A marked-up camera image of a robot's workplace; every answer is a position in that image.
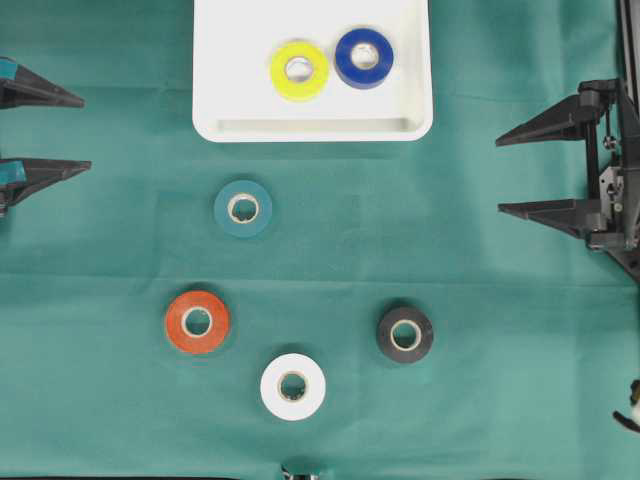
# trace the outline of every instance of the tape roll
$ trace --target tape roll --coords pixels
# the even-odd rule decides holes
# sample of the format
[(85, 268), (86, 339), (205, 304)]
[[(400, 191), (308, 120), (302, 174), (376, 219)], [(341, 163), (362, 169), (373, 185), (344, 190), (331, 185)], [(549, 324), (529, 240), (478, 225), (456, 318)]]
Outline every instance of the tape roll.
[[(252, 214), (240, 215), (236, 211), (240, 202), (252, 204)], [(214, 214), (216, 222), (226, 233), (238, 238), (255, 237), (269, 225), (273, 203), (261, 185), (239, 180), (228, 184), (220, 191), (216, 197)]]
[[(403, 343), (396, 337), (401, 327), (413, 329), (413, 335), (407, 337), (410, 339), (408, 343)], [(431, 350), (433, 338), (431, 322), (416, 308), (395, 308), (378, 323), (380, 350), (398, 363), (415, 363), (421, 360)]]
[[(201, 334), (192, 333), (187, 326), (187, 319), (194, 311), (202, 311), (209, 320), (208, 328)], [(165, 329), (176, 348), (192, 355), (204, 355), (222, 345), (231, 330), (231, 318), (222, 300), (213, 293), (192, 291), (180, 295), (169, 306)]]
[[(302, 392), (295, 397), (283, 392), (283, 384), (289, 375), (304, 382)], [(297, 353), (273, 360), (260, 380), (260, 395), (265, 407), (276, 417), (290, 422), (304, 420), (316, 413), (325, 394), (326, 381), (318, 364)]]
[(306, 102), (318, 95), (329, 79), (329, 61), (322, 50), (308, 42), (291, 42), (271, 59), (271, 81), (276, 91), (292, 102)]
[(393, 63), (393, 48), (389, 41), (369, 28), (350, 31), (336, 47), (338, 75), (347, 85), (360, 90), (382, 84)]

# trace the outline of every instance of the white tape roll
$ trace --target white tape roll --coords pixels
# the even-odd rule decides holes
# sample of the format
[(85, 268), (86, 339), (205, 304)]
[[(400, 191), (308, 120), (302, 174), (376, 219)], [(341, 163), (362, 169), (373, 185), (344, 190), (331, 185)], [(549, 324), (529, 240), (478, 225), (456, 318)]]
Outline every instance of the white tape roll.
[[(283, 392), (283, 382), (289, 375), (304, 381), (302, 393), (295, 398)], [(324, 401), (326, 389), (324, 373), (318, 364), (297, 353), (283, 355), (272, 361), (260, 381), (264, 405), (276, 417), (290, 422), (304, 420), (316, 413)]]

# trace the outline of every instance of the orange tape roll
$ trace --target orange tape roll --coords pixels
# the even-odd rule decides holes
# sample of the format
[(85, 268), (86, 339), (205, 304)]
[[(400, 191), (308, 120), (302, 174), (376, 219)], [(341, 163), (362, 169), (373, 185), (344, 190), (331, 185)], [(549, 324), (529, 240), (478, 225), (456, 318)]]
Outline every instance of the orange tape roll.
[[(209, 325), (202, 334), (187, 328), (187, 318), (194, 311), (204, 312)], [(222, 345), (231, 330), (231, 316), (222, 300), (213, 293), (187, 292), (176, 298), (167, 310), (165, 328), (169, 341), (179, 350), (192, 355), (210, 353)]]

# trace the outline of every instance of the black tape roll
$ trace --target black tape roll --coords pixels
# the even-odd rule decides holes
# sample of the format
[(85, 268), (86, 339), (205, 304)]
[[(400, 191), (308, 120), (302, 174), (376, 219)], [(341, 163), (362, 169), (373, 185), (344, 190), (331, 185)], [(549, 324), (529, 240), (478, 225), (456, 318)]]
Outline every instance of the black tape roll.
[[(393, 334), (401, 325), (411, 326), (415, 341), (406, 347), (399, 345)], [(378, 323), (378, 345), (391, 360), (398, 363), (415, 363), (424, 358), (433, 345), (433, 326), (417, 308), (400, 307), (389, 311)]]

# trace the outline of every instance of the teal tape roll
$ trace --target teal tape roll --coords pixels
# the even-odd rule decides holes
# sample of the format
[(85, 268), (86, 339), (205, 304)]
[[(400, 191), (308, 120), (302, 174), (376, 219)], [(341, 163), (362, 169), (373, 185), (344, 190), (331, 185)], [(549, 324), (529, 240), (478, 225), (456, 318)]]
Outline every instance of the teal tape roll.
[(15, 80), (18, 73), (18, 64), (8, 58), (0, 58), (0, 78)]
[[(238, 209), (243, 203), (252, 207), (251, 213)], [(259, 184), (239, 180), (224, 187), (216, 197), (214, 205), (216, 222), (234, 237), (250, 238), (262, 232), (273, 213), (269, 193)]]
[(27, 173), (24, 171), (24, 165), (21, 161), (0, 163), (0, 186), (26, 181)]

